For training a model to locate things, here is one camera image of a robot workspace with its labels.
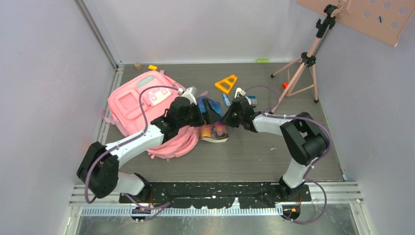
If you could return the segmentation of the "green tape piece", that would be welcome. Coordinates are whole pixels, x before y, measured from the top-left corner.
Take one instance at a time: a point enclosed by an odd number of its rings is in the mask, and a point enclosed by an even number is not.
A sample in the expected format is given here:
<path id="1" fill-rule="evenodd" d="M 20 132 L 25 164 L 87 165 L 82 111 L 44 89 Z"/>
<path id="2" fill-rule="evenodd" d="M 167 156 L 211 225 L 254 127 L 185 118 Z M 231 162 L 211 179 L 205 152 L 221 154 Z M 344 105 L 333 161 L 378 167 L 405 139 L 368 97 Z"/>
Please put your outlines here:
<path id="1" fill-rule="evenodd" d="M 257 59 L 255 62 L 256 63 L 269 63 L 270 60 L 269 59 Z"/>

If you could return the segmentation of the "pink student backpack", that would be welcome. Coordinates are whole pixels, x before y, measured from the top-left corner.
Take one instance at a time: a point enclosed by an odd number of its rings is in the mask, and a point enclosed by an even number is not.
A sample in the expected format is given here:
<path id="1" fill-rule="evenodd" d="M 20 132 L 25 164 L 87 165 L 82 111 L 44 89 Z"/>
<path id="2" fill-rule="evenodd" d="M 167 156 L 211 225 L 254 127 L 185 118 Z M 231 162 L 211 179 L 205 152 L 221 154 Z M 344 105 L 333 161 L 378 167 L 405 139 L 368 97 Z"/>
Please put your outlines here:
<path id="1" fill-rule="evenodd" d="M 164 73 L 152 70 L 145 72 L 114 90 L 108 98 L 111 117 L 103 117 L 115 125 L 125 137 L 141 131 L 144 119 L 152 121 L 164 114 L 178 97 L 181 84 Z M 183 127 L 178 135 L 167 143 L 153 147 L 147 152 L 151 158 L 171 159 L 190 152 L 199 140 L 197 127 Z"/>

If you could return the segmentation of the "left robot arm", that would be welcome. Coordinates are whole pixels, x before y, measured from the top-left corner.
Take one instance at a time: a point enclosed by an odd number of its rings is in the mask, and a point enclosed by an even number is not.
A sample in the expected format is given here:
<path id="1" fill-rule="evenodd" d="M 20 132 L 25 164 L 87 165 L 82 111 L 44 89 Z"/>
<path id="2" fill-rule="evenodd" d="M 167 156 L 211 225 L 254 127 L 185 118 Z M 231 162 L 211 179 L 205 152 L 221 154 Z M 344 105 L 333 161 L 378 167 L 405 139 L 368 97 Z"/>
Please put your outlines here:
<path id="1" fill-rule="evenodd" d="M 77 170 L 77 177 L 85 184 L 86 191 L 91 191 L 96 198 L 114 192 L 129 194 L 139 203 L 146 202 L 150 189 L 145 186 L 144 179 L 119 169 L 137 155 L 176 137 L 182 127 L 199 127 L 221 119 L 206 98 L 203 106 L 205 110 L 201 112 L 197 103 L 178 97 L 144 130 L 107 145 L 98 141 L 92 143 Z"/>

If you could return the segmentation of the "yellow triangle ruler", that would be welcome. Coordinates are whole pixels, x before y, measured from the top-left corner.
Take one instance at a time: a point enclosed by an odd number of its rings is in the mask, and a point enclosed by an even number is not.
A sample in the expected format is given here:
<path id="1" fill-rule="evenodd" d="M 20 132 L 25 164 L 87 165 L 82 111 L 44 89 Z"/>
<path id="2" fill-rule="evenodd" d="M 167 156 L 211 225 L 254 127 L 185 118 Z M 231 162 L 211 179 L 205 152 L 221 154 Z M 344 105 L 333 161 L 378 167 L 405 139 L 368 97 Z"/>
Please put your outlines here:
<path id="1" fill-rule="evenodd" d="M 238 77 L 234 74 L 216 82 L 214 84 L 215 88 L 217 88 L 219 91 L 221 91 L 222 93 L 229 95 L 232 88 L 234 87 L 234 85 L 236 84 L 238 80 Z"/>

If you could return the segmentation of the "dark cover paperback book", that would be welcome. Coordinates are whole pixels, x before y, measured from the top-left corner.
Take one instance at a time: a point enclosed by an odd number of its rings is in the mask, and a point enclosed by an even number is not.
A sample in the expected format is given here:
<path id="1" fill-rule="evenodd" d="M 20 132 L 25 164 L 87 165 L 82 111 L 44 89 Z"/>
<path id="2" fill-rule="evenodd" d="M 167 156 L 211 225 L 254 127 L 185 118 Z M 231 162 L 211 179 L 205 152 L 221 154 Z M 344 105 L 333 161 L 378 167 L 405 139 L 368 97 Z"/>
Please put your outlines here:
<path id="1" fill-rule="evenodd" d="M 212 109 L 222 116 L 221 112 L 221 106 L 219 102 L 213 101 L 212 99 L 208 98 L 207 96 L 200 96 L 197 98 L 200 111 L 203 113 L 205 112 L 205 107 L 203 104 L 203 99 L 206 98 L 209 105 L 212 107 Z M 201 140 L 208 141 L 211 143 L 220 143 L 220 142 L 226 142 L 229 139 L 229 135 L 226 129 L 225 124 L 218 121 L 214 124 L 208 124 L 201 126 L 199 128 L 200 130 L 200 138 Z"/>

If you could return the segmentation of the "small orange block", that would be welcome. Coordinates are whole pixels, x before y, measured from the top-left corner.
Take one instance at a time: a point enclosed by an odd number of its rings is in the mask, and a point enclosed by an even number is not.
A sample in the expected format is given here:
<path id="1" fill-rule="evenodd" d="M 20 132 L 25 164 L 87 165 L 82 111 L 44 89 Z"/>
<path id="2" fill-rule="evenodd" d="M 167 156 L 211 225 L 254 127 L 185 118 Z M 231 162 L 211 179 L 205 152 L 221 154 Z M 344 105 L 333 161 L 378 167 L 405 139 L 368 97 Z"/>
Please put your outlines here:
<path id="1" fill-rule="evenodd" d="M 285 90 L 288 87 L 289 83 L 288 82 L 284 82 L 282 84 L 282 88 Z"/>

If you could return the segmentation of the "white pink stapler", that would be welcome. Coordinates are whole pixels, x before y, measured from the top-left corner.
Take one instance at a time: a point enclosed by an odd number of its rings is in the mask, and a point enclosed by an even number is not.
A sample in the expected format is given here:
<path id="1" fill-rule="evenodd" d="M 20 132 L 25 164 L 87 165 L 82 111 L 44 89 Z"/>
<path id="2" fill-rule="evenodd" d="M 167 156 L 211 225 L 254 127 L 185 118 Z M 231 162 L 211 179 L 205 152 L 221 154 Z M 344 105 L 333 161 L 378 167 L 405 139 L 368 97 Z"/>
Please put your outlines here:
<path id="1" fill-rule="evenodd" d="M 243 92 L 243 90 L 241 88 L 236 88 L 234 98 L 238 97 L 242 92 Z"/>

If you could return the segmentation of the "blue toy brick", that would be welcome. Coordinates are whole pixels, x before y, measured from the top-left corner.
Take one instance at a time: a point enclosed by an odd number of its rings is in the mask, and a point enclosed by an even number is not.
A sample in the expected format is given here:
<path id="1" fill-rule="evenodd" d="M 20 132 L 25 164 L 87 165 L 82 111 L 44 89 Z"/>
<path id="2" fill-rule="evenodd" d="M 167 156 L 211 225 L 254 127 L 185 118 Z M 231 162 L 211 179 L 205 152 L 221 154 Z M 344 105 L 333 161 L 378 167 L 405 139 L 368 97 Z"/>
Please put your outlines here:
<path id="1" fill-rule="evenodd" d="M 247 95 L 246 97 L 250 100 L 251 106 L 253 108 L 256 108 L 257 107 L 257 98 L 256 98 L 256 96 L 255 95 Z"/>

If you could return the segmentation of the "small wooden block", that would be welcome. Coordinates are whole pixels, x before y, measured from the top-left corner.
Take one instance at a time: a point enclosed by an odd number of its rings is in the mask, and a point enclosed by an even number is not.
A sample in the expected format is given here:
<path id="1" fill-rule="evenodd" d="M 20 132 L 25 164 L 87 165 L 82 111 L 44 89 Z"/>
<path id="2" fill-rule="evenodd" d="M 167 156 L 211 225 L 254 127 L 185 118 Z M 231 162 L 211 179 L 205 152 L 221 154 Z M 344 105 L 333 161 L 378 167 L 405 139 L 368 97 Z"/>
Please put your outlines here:
<path id="1" fill-rule="evenodd" d="M 134 66 L 135 66 L 135 68 L 136 68 L 136 70 L 140 70 L 140 69 L 142 69 L 142 65 L 141 65 L 141 63 L 134 63 Z"/>

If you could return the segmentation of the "pink tripod music stand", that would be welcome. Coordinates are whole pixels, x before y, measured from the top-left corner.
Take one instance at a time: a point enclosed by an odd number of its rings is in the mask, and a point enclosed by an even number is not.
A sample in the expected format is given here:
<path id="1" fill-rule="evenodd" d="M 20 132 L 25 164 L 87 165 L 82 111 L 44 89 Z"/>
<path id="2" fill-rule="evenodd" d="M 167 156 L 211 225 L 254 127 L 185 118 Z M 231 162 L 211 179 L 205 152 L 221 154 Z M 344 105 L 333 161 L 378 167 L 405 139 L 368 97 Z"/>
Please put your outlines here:
<path id="1" fill-rule="evenodd" d="M 319 102 L 316 54 L 323 44 L 325 35 L 335 24 L 341 23 L 389 46 L 396 47 L 402 32 L 415 13 L 413 0 L 298 0 L 296 3 L 323 15 L 324 19 L 316 22 L 317 33 L 310 49 L 271 74 L 271 77 L 275 77 L 283 71 L 289 71 L 293 64 L 300 62 L 295 74 L 288 77 L 288 83 L 277 100 L 278 104 L 285 97 L 308 89 L 314 90 L 314 101 Z M 293 89 L 306 68 L 311 69 L 313 83 L 295 92 Z"/>

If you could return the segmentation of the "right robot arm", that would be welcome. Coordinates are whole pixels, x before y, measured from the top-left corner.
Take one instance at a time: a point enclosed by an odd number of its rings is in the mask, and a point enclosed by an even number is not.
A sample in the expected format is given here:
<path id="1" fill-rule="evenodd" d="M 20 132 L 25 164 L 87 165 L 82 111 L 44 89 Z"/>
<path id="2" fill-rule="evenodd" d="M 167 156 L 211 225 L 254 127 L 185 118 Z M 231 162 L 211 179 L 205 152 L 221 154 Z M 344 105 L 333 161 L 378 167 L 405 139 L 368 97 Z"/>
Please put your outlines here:
<path id="1" fill-rule="evenodd" d="M 310 170 L 332 147 L 328 130 L 314 121 L 309 113 L 281 116 L 256 112 L 245 96 L 238 96 L 232 101 L 223 121 L 229 127 L 243 126 L 254 133 L 283 137 L 292 159 L 279 180 L 277 192 L 286 201 L 292 201 L 298 196 Z"/>

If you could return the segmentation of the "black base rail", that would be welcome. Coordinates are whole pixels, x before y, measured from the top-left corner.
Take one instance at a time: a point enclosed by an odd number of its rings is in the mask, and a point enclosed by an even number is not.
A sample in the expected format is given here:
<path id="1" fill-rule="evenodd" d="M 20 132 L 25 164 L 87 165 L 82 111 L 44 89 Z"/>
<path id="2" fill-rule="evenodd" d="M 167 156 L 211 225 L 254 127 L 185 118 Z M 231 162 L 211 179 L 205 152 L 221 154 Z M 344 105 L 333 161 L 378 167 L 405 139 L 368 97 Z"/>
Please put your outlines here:
<path id="1" fill-rule="evenodd" d="M 241 209 L 247 214 L 253 209 L 274 209 L 285 203 L 283 215 L 296 219 L 300 205 L 310 202 L 309 187 L 286 189 L 272 182 L 152 182 L 144 186 L 137 196 L 119 197 L 120 203 L 162 206 L 170 209 Z"/>

